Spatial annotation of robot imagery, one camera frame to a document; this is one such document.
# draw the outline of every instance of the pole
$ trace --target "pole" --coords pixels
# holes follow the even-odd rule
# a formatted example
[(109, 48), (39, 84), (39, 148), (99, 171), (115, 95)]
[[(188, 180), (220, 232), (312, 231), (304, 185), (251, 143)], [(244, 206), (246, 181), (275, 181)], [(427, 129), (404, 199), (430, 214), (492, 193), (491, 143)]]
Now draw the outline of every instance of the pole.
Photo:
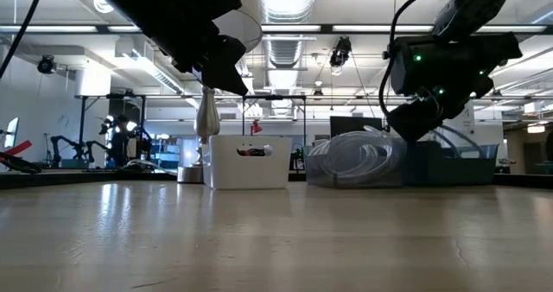
[(143, 132), (145, 132), (144, 129), (144, 122), (146, 121), (146, 96), (141, 96), (142, 98), (142, 109), (140, 110), (140, 137), (138, 138), (140, 141), (142, 141)]
[(245, 136), (245, 97), (242, 97), (242, 136)]
[(308, 105), (307, 99), (303, 97), (303, 148), (308, 145)]
[(80, 130), (79, 130), (79, 144), (83, 143), (83, 138), (85, 135), (85, 113), (86, 113), (86, 100), (87, 96), (80, 98)]

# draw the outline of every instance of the red object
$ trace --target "red object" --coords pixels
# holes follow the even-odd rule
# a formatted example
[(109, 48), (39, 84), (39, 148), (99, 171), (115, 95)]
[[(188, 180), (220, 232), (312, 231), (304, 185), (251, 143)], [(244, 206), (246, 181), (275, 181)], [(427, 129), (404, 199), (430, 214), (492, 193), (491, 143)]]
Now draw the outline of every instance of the red object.
[(23, 151), (27, 150), (28, 148), (30, 148), (31, 146), (33, 146), (33, 144), (27, 140), (17, 146), (14, 146), (12, 147), (11, 149), (8, 149), (6, 150), (4, 153), (5, 154), (8, 154), (8, 155), (12, 155), (12, 156), (15, 156), (17, 154), (20, 154), (22, 153)]
[(254, 133), (259, 133), (263, 131), (263, 128), (259, 125), (259, 121), (256, 119), (253, 121), (253, 125), (250, 127), (250, 136), (253, 136)]

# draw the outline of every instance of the wooden table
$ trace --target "wooden table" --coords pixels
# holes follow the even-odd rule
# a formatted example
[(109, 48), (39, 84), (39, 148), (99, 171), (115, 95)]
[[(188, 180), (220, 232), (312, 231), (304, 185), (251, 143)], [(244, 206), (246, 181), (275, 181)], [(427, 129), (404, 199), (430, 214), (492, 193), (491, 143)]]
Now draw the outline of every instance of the wooden table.
[(553, 194), (508, 187), (0, 191), (8, 291), (546, 291)]

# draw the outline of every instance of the white storage box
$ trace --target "white storage box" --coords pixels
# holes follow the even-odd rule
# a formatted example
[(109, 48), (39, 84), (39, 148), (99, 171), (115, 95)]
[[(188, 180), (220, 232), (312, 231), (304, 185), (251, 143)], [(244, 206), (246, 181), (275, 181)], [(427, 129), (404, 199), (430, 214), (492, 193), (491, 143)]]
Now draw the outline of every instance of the white storage box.
[[(241, 156), (263, 149), (269, 156)], [(213, 189), (285, 188), (292, 139), (270, 136), (211, 136), (204, 149), (204, 182)]]

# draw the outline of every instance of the clear plastic tubing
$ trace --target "clear plastic tubing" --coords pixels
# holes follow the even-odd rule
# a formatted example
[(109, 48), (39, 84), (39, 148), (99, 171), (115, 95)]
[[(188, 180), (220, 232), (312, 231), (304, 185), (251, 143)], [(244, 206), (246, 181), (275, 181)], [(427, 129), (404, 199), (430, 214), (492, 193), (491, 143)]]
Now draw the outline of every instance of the clear plastic tubing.
[[(336, 136), (313, 148), (310, 155), (326, 155), (321, 163), (321, 170), (327, 175), (338, 177), (342, 184), (378, 180), (400, 163), (404, 156), (404, 144), (386, 132), (368, 126), (365, 129), (365, 132), (356, 131)], [(377, 148), (385, 149), (386, 157), (380, 156)], [(348, 157), (358, 156), (360, 151), (364, 151), (364, 154), (359, 164), (344, 163)]]

